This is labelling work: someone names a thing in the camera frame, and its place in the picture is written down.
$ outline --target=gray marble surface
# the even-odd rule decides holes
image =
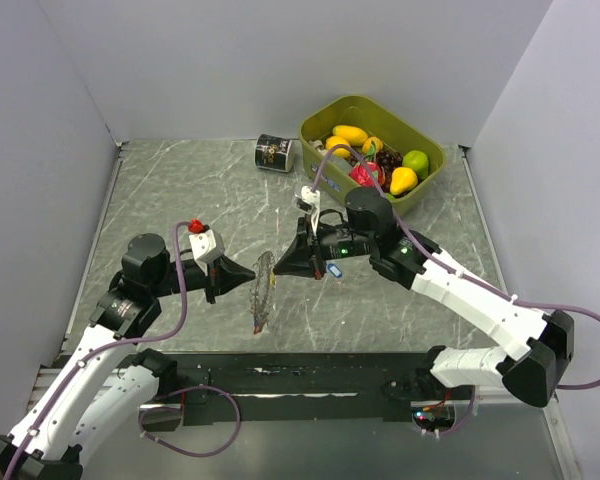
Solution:
[[[200,218],[220,232],[226,254],[252,267],[271,250],[277,258],[293,239],[299,211],[296,184],[309,179],[298,161],[289,174],[258,170],[254,141],[133,141],[123,146],[120,173],[108,207],[87,282],[65,349],[72,351],[98,298],[120,268],[129,239],[155,232],[170,239],[171,226]],[[434,188],[406,215],[460,263],[491,283],[493,258],[460,151],[445,148],[447,168]],[[340,208],[324,194],[323,208]],[[181,235],[186,245],[186,234]],[[208,305],[189,294],[189,316],[178,336],[154,348],[164,351],[424,351],[433,345],[481,347],[492,342],[445,307],[384,280],[367,259],[341,260],[341,285],[278,277],[274,312],[253,335],[249,285]],[[162,301],[163,314],[148,334],[176,323],[179,297]]]

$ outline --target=white wall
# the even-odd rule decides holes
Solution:
[[[600,312],[600,2],[554,0],[470,165],[509,289]],[[600,327],[576,320],[565,382],[600,376]],[[600,479],[600,388],[560,400]]]
[[[42,10],[0,0],[0,433],[58,352],[114,158]]]
[[[472,145],[550,0],[39,0],[117,140],[295,135],[368,94]]]

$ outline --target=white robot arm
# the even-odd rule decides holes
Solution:
[[[307,198],[305,203],[313,206],[311,221],[308,215],[298,219],[296,238],[274,267],[276,275],[320,279],[327,260],[369,256],[381,276],[445,305],[498,345],[432,348],[420,369],[421,389],[433,390],[436,382],[446,388],[504,386],[523,402],[547,405],[573,356],[569,315],[520,307],[470,282],[468,277],[477,277],[436,243],[412,231],[430,253],[427,258],[397,225],[391,203],[373,188],[356,188],[347,194],[348,221],[343,218],[340,225],[318,220],[314,227],[313,219],[321,215],[316,213],[319,200]]]
[[[187,291],[204,289],[215,302],[254,273],[224,256],[219,234],[198,221],[190,226],[192,260],[183,263]],[[0,478],[17,455],[12,479],[79,479],[93,452],[122,422],[158,394],[175,390],[176,362],[147,349],[123,377],[94,401],[103,383],[132,354],[160,314],[159,297],[179,293],[175,265],[155,234],[132,239],[109,291],[98,301],[91,324],[66,366],[36,406],[8,436],[0,435]],[[86,355],[100,351],[94,358]]]

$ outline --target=purple cable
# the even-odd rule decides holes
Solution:
[[[367,163],[366,159],[348,145],[334,145],[332,148],[330,148],[327,151],[325,157],[322,159],[322,163],[318,167],[318,171],[316,172],[316,178],[313,182],[313,185],[311,186],[311,191],[315,192],[318,189],[318,184],[320,183],[320,179],[322,177],[322,172],[324,171],[324,168],[327,165],[327,162],[331,158],[331,155],[333,155],[333,152],[335,150],[337,150],[338,148],[344,148],[345,150],[348,150],[349,152],[351,152],[351,154],[354,156],[354,158],[356,160],[358,160],[358,162],[360,162],[360,164],[365,168],[365,170],[369,174],[369,178],[371,178],[371,180],[373,181],[373,185],[376,188],[376,190],[378,190],[378,192],[380,192],[380,195],[382,195],[383,197],[386,198],[385,193],[382,191],[382,187],[378,183],[378,180],[376,179],[375,175],[373,175],[373,172],[371,171],[371,168],[369,168],[369,164]],[[396,219],[396,222],[398,223],[398,225],[400,226],[402,231],[407,236],[407,238],[409,238],[409,241],[411,243],[413,243],[413,245],[420,251],[420,253],[422,253],[427,259],[431,260],[435,264],[437,264],[440,267],[442,267],[443,269],[445,269],[451,275],[454,275],[456,273],[455,268],[447,265],[442,260],[434,257],[432,254],[430,254],[427,251],[427,249],[425,249],[422,246],[422,244],[413,235],[413,233],[411,233],[411,229],[409,228],[409,225],[407,225],[407,222],[404,221],[404,219],[398,214],[398,212],[396,212],[395,209],[393,209],[393,216]],[[499,290],[498,288],[494,287],[493,285],[489,285],[488,283],[486,283],[484,280],[482,280],[480,278],[474,277],[473,275],[467,275],[467,274],[463,275],[462,278],[468,280],[469,282],[471,282],[475,285],[478,285],[479,287],[484,288],[488,292],[493,293],[494,295],[496,295],[508,302],[512,301],[512,298],[509,295],[507,295],[503,291]],[[551,304],[551,303],[526,302],[523,300],[519,300],[517,298],[515,301],[513,301],[513,305],[517,305],[519,307],[524,307],[524,308],[538,308],[541,310],[564,310],[566,312],[579,313],[582,315],[586,315],[587,317],[593,318],[594,320],[596,320],[600,323],[600,315],[599,314],[597,314],[591,310],[588,310],[586,308],[583,308],[583,307],[576,307],[576,306],[572,306],[572,305],[562,305],[562,304]],[[576,385],[558,385],[557,388],[559,388],[561,390],[588,390],[588,389],[596,388],[599,386],[600,386],[600,378],[598,380],[595,380],[595,381],[589,382],[589,383],[576,384]]]
[[[441,437],[445,437],[447,435],[452,434],[456,430],[459,430],[460,427],[462,427],[462,425],[464,425],[464,423],[469,419],[471,412],[473,412],[473,404],[475,403],[475,401],[476,401],[476,388],[473,387],[471,389],[471,398],[469,399],[469,405],[467,405],[467,411],[464,412],[464,415],[462,416],[462,418],[460,420],[458,420],[457,422],[455,422],[449,430],[440,432]]]
[[[176,261],[176,275],[178,277],[178,286],[180,288],[180,299],[182,301],[182,308],[180,310],[180,319],[178,320],[176,327],[172,331],[165,333],[164,335],[158,335],[155,337],[146,337],[146,338],[126,338],[124,340],[119,340],[117,342],[108,343],[106,345],[96,348],[92,352],[85,355],[81,361],[88,362],[89,360],[91,360],[92,358],[101,354],[105,350],[109,350],[110,348],[119,347],[122,345],[128,345],[130,343],[139,344],[139,343],[160,342],[162,340],[167,340],[167,339],[177,335],[178,332],[180,330],[182,330],[182,327],[184,326],[184,321],[187,318],[187,288],[186,288],[186,284],[184,281],[184,270],[182,267],[182,259],[180,258],[180,242],[178,241],[178,231],[181,227],[186,227],[188,225],[189,225],[189,222],[179,222],[179,223],[176,223],[173,226],[173,229],[171,230],[172,237],[173,237],[174,256],[175,256],[175,261]],[[62,379],[62,381],[58,385],[58,388],[55,390],[55,392],[53,392],[53,395],[51,395],[51,397],[49,397],[49,401],[45,404],[44,407],[42,407],[42,409],[40,410],[40,414],[35,419],[35,421],[31,424],[31,427],[30,427],[31,430],[38,430],[40,428],[40,425],[42,425],[42,422],[44,422],[45,418],[47,418],[47,416],[51,412],[51,409],[54,407],[54,405],[56,404],[56,402],[58,401],[58,399],[60,398],[62,393],[66,390],[67,386],[71,383],[71,380],[73,380],[73,377],[75,377],[79,371],[80,371],[80,367],[78,365],[74,365],[74,367],[71,370],[69,370],[69,373],[67,373],[67,375]],[[22,440],[22,443],[14,452],[13,457],[11,458],[9,465],[7,466],[7,470],[4,473],[4,480],[11,480],[13,471],[15,470],[16,465],[18,464],[18,461],[20,460],[20,457],[22,456],[22,453],[26,450],[29,443],[31,443],[32,438],[33,437],[31,435],[27,435],[26,437],[24,437],[24,439]]]
[[[155,407],[150,410],[147,410],[147,411],[143,412],[142,415],[140,415],[140,417],[138,418],[138,426],[140,427],[140,431],[142,432],[143,437],[147,437],[149,440],[159,443],[163,447],[167,447],[168,449],[173,450],[174,452],[181,453],[182,455],[186,455],[187,457],[195,457],[195,458],[213,457],[214,455],[224,452],[227,448],[229,448],[229,446],[234,442],[234,440],[238,436],[238,433],[240,432],[240,425],[241,425],[240,409],[238,408],[238,404],[236,403],[234,398],[229,393],[225,392],[224,390],[220,390],[219,388],[211,387],[209,385],[196,385],[194,387],[187,387],[187,388],[183,388],[181,390],[176,390],[175,392],[171,392],[170,394],[165,395],[165,398],[173,397],[175,395],[180,395],[180,394],[187,393],[187,392],[191,392],[193,390],[211,390],[213,392],[219,393],[220,395],[226,397],[231,402],[231,405],[233,405],[233,409],[236,411],[236,428],[233,430],[233,433],[231,434],[231,437],[229,437],[229,440],[227,440],[222,446],[216,448],[215,450],[212,450],[211,452],[206,452],[206,453],[190,452],[190,451],[184,450],[180,447],[176,447],[175,445],[152,435],[151,433],[147,432],[144,429],[144,425],[142,422],[144,420],[144,417],[146,417],[149,413],[152,413],[152,412],[180,412],[180,410],[178,408]]]

